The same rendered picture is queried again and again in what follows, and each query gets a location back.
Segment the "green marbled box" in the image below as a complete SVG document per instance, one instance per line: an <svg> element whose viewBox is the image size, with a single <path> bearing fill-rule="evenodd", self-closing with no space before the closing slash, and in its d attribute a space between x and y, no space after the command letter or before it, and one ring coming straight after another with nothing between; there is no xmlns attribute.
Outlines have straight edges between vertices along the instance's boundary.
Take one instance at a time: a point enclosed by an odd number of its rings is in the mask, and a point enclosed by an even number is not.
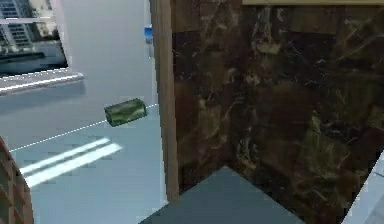
<svg viewBox="0 0 384 224"><path fill-rule="evenodd" d="M117 127L148 115L145 103L134 98L104 108L106 120L112 127Z"/></svg>

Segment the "window with city view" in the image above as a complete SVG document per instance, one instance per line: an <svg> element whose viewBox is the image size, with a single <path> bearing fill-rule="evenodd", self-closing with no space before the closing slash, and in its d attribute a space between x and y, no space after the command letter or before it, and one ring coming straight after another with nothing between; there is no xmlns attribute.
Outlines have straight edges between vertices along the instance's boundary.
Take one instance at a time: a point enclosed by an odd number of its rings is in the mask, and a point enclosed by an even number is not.
<svg viewBox="0 0 384 224"><path fill-rule="evenodd" d="M0 0L0 95L80 81L60 0Z"/></svg>

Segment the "pale grey furniture edge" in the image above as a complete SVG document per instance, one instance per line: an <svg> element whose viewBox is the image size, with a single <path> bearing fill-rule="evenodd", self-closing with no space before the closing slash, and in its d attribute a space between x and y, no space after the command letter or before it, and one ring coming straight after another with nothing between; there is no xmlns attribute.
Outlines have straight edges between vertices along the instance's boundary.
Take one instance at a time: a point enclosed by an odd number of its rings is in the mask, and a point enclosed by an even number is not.
<svg viewBox="0 0 384 224"><path fill-rule="evenodd" d="M376 161L342 224L384 224L384 151Z"/></svg>

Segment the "brown woven basket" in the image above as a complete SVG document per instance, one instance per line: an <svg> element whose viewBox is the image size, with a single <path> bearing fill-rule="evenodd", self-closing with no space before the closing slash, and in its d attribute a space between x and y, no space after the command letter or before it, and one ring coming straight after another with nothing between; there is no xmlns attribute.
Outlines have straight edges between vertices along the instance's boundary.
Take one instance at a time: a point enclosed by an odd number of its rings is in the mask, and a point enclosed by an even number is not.
<svg viewBox="0 0 384 224"><path fill-rule="evenodd" d="M35 224L30 188L1 137L0 224Z"/></svg>

